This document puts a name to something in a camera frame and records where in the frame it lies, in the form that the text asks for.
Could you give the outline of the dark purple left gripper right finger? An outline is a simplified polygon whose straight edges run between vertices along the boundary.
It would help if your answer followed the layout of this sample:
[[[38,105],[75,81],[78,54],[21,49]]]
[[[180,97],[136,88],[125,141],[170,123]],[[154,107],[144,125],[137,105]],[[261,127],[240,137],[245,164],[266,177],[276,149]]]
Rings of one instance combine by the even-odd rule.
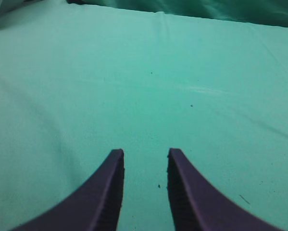
[[[277,231],[219,192],[181,149],[170,148],[167,191],[177,231]]]

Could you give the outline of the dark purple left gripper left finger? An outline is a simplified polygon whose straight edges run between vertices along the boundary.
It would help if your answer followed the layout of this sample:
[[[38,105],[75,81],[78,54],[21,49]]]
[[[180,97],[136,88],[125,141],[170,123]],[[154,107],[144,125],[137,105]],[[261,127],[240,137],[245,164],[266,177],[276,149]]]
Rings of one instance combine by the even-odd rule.
[[[76,191],[15,230],[115,231],[122,207],[124,178],[124,151],[113,149]]]

